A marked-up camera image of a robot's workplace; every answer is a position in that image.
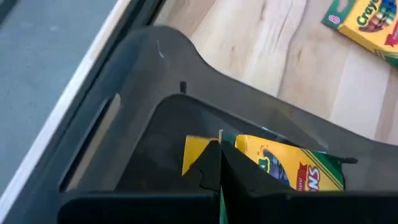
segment black plastic organizer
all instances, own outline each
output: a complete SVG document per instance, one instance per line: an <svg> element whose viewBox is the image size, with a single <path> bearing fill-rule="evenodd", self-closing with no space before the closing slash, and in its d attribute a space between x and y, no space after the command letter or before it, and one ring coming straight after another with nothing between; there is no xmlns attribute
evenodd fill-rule
<svg viewBox="0 0 398 224"><path fill-rule="evenodd" d="M218 137L219 129L356 158L357 164L343 165L347 190L398 189L398 147L358 136L220 74L171 28L131 31L86 85L6 223L55 223L63 204L90 192L175 194L164 186L181 175L185 136ZM65 190L116 93L121 99L116 116L77 187Z"/></svg>

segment wooden floor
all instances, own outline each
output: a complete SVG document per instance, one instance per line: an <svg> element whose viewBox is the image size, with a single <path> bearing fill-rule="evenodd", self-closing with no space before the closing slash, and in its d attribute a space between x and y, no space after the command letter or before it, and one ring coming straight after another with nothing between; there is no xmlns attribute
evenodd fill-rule
<svg viewBox="0 0 398 224"><path fill-rule="evenodd" d="M321 24L331 0L167 0L220 72L370 139L398 144L398 72Z"/></svg>

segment gray surface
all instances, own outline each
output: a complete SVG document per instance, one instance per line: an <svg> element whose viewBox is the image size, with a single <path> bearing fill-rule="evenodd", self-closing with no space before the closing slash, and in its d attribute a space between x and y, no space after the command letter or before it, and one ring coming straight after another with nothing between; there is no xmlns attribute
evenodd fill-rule
<svg viewBox="0 0 398 224"><path fill-rule="evenodd" d="M0 27L0 194L117 0L19 0Z"/></svg>

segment white edge strip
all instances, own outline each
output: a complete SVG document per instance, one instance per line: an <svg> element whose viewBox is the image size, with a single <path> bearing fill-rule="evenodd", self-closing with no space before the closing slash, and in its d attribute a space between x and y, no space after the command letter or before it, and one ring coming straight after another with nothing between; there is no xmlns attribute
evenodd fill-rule
<svg viewBox="0 0 398 224"><path fill-rule="evenodd" d="M40 130L40 133L37 135L28 153L19 165L14 177L9 182L0 198L0 223L4 222L8 212L18 198L18 195L25 186L25 183L34 170L36 164L42 157L43 152L61 123L61 120L79 92L80 87L94 65L96 58L101 53L106 41L109 39L109 36L116 27L116 24L120 20L120 17L123 15L123 12L130 1L131 0L117 1L94 38L94 41L91 43L90 48L83 57L83 60L80 62L67 87L64 89L57 104L50 113L50 116L48 116L43 128Z"/></svg>

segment wood grain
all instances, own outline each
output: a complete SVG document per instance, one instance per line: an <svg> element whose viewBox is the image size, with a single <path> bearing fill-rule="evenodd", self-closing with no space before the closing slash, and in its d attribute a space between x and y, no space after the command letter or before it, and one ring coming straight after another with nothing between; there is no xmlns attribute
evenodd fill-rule
<svg viewBox="0 0 398 224"><path fill-rule="evenodd" d="M168 0L156 23L182 31L215 69L378 141L398 144L398 73L325 27L331 0Z"/></svg>

